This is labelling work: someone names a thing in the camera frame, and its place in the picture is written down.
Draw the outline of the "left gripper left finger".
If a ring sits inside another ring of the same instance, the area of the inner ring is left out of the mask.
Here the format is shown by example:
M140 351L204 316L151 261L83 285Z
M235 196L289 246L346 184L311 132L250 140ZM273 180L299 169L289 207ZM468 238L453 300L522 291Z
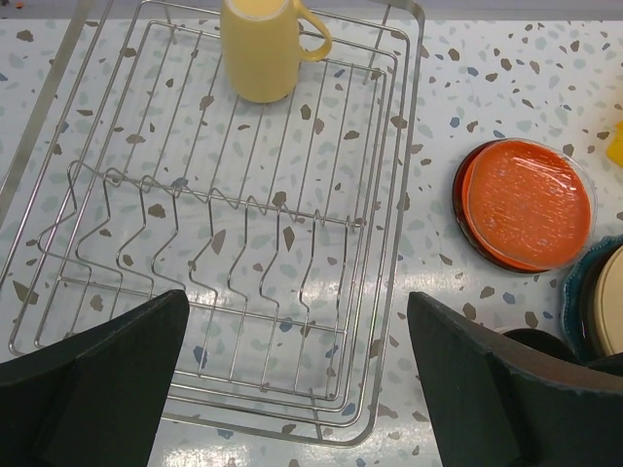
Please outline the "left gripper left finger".
M188 317L170 290L2 363L2 465L146 465Z

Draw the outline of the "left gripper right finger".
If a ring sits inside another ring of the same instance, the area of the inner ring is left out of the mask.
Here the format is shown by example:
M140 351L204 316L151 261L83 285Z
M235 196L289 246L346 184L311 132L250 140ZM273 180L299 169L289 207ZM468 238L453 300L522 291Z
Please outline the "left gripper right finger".
M443 465L621 465L621 355L566 362L424 292L407 318Z

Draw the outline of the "teal embossed plate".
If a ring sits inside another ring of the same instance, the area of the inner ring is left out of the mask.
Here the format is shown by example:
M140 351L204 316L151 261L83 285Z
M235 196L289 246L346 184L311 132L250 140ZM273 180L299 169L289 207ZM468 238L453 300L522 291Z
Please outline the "teal embossed plate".
M612 244L621 246L622 235L607 235L594 243L581 259L571 267L561 286L561 331L571 350L583 363L588 361L585 359L586 353L582 347L579 312L582 282L589 264L596 258L600 251L603 251Z

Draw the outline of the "dark brown beige plate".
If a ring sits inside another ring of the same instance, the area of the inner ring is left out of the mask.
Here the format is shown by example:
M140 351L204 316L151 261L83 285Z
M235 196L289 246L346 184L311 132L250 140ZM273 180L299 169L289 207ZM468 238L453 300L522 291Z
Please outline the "dark brown beige plate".
M587 361L596 360L605 356L600 344L594 322L594 300L597 283L605 264L616 252L620 245L609 245L600 251L596 258L589 264L585 278L582 282L579 312L582 333L582 347L586 353Z

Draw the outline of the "yellow plate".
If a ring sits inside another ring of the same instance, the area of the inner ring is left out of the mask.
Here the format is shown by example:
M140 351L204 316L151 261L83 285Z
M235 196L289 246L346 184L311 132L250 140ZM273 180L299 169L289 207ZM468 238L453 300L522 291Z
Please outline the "yellow plate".
M605 356L622 352L622 306L622 247L619 247L605 263L596 287L594 320Z

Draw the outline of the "yellow ceramic mug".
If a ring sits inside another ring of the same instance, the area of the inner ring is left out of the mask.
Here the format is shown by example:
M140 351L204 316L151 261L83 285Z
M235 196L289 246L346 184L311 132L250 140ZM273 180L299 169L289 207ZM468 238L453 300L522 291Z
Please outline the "yellow ceramic mug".
M318 48L301 46L299 21L322 36ZM232 1L221 3L220 41L225 71L233 90L254 103L272 103L289 94L298 82L303 61L329 55L332 36L303 2Z

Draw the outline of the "beige small plate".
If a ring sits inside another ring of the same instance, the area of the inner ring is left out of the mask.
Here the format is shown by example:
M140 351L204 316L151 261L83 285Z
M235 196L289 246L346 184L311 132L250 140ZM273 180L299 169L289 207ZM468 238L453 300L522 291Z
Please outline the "beige small plate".
M551 357L573 364L579 363L573 351L562 340L542 330L503 327L496 329L496 331L512 341L521 343Z

